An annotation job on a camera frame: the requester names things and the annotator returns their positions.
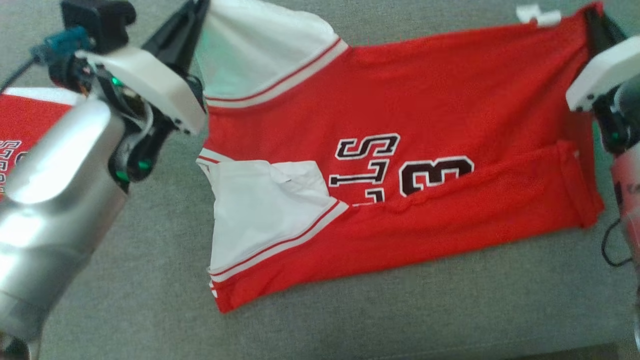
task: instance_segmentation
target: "jersey number 3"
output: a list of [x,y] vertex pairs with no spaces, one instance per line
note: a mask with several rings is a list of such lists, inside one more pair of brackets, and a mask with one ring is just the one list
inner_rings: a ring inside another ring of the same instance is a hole
[[[387,176],[389,161],[396,153],[399,142],[400,135],[395,133],[366,136],[360,141],[355,138],[340,140],[335,151],[335,157],[344,161],[371,157],[367,166],[370,171],[355,175],[330,175],[329,187],[355,183],[382,185]],[[426,186],[438,186],[444,183],[446,174],[455,174],[457,178],[473,171],[474,163],[466,156],[405,161],[398,171],[399,191],[402,196],[407,197],[423,190],[424,185],[418,180],[419,176],[426,178]],[[371,199],[372,202],[383,202],[385,200],[385,189],[381,186],[366,189],[364,195]]]

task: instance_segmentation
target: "metal cylinder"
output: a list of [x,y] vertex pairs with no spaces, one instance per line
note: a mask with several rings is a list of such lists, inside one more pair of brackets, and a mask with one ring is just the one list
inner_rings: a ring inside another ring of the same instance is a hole
[[5,342],[28,343],[32,360],[49,311],[126,201],[108,169],[125,131],[117,114],[100,100],[72,108],[8,176],[0,202],[0,333]]

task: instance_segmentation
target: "red jersey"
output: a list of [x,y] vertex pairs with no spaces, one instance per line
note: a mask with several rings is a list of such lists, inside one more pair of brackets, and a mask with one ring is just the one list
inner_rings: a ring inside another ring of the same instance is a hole
[[587,33],[583,9],[548,28],[351,47],[309,13],[212,2],[197,163],[216,197],[220,310],[593,225],[591,120],[564,98]]

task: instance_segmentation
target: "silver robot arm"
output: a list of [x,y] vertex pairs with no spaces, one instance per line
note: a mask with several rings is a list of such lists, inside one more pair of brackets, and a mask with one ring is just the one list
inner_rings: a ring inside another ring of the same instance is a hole
[[0,202],[3,352],[14,347],[31,354],[22,358],[37,357],[49,312],[123,208],[127,193],[108,167],[124,134],[117,111],[99,99],[86,101],[9,177]]
[[[96,3],[117,13],[114,2],[65,0],[63,11],[65,3],[76,13]],[[0,360],[38,358],[49,313],[124,207],[129,184],[151,173],[172,132],[203,129],[202,87],[186,69],[208,5],[189,0],[142,49],[126,38],[99,39],[93,50],[108,51],[54,60],[77,69],[54,80],[90,91],[8,176],[0,202]]]

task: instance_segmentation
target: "black cable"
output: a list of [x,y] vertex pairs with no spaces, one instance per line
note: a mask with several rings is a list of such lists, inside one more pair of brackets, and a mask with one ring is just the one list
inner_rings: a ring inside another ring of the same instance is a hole
[[607,262],[607,264],[609,264],[609,266],[614,267],[614,268],[619,268],[629,262],[631,262],[633,259],[631,257],[629,257],[628,259],[624,259],[623,261],[620,261],[619,263],[614,263],[613,261],[611,261],[611,259],[609,258],[609,255],[607,255],[607,242],[609,241],[609,234],[611,234],[611,231],[613,230],[614,227],[618,226],[620,224],[620,219],[617,219],[616,221],[613,222],[613,224],[609,225],[609,227],[607,228],[607,230],[604,232],[604,237],[602,238],[602,245],[600,246],[600,250],[602,251],[602,257],[604,258],[604,261]]
[[25,73],[25,71],[29,70],[29,68],[34,64],[34,62],[35,60],[31,58],[25,63],[23,63],[22,65],[20,65],[20,67],[13,74],[11,74],[11,76],[9,76],[9,78],[2,84],[2,86],[0,86],[0,95],[9,86],[11,86],[11,84],[13,84],[14,81],[16,81],[19,77],[21,77]]

